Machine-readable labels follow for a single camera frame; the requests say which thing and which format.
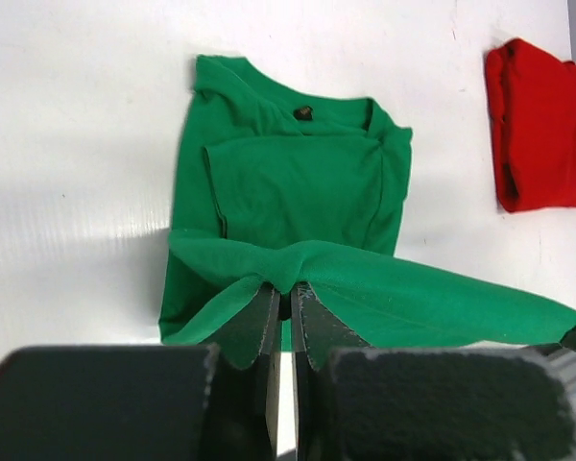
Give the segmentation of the green t shirt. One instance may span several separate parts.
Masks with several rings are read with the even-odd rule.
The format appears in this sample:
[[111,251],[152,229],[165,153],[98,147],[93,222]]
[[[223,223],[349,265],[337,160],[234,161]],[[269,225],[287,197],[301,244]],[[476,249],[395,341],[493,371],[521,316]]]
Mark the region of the green t shirt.
[[396,257],[412,132],[370,98],[298,92],[246,58],[199,55],[158,319],[194,345],[264,285],[299,284],[368,344],[552,343],[576,310]]

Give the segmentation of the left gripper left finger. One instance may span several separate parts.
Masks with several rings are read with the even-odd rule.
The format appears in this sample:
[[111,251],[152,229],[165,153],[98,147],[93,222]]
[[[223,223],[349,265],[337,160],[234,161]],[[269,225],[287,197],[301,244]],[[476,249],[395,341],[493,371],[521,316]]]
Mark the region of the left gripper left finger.
[[280,295],[198,346],[28,347],[0,362],[0,460],[272,460]]

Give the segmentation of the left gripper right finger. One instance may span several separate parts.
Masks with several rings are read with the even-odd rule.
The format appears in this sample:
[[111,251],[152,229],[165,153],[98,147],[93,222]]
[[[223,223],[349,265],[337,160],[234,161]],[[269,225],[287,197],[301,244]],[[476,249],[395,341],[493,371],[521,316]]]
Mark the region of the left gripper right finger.
[[299,460],[576,460],[576,352],[376,349],[290,294]]

